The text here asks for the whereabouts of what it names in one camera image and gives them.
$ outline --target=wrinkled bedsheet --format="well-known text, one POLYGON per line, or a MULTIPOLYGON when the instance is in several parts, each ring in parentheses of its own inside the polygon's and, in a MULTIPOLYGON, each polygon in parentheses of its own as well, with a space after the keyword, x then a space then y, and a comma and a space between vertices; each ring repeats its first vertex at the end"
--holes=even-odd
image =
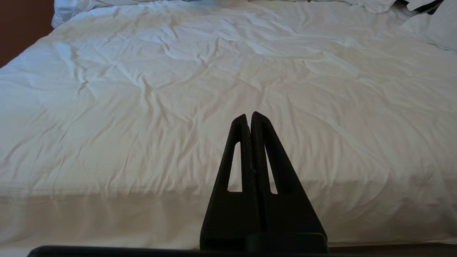
POLYGON ((457 243, 457 54, 398 36, 408 17, 228 0, 75 16, 0 69, 0 248, 197 247, 230 123, 253 111, 330 245, 457 243))

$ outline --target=white duvet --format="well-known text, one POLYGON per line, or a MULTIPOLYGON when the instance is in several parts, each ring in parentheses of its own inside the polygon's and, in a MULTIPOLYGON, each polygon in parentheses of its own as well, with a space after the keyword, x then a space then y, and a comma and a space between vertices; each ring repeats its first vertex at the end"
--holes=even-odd
POLYGON ((396 35, 407 18, 227 0, 75 16, 0 69, 0 248, 197 247, 253 111, 330 245, 457 243, 457 53, 396 35))

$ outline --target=wooden headboard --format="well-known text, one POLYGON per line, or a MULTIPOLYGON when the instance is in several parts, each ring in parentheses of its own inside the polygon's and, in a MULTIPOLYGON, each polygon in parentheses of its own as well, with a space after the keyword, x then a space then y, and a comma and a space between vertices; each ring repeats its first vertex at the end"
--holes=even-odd
POLYGON ((52 30, 54 0, 0 0, 0 67, 52 30))

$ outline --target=bed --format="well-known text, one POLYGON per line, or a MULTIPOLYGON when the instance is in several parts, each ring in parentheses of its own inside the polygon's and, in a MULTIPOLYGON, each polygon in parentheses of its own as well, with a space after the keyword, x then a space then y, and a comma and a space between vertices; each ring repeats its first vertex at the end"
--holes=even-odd
MULTIPOLYGON (((457 53, 411 13, 154 1, 0 69, 0 248, 192 249, 231 121, 273 123, 329 245, 457 243, 457 53)), ((231 191, 240 190, 235 156, 231 191)))

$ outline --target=white comforter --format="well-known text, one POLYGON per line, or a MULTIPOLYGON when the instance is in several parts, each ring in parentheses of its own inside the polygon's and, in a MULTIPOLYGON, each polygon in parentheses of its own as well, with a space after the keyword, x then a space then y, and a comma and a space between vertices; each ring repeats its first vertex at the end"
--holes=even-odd
POLYGON ((397 36, 406 18, 227 0, 75 16, 0 69, 0 247, 198 246, 253 111, 330 243, 457 243, 457 54, 397 36))

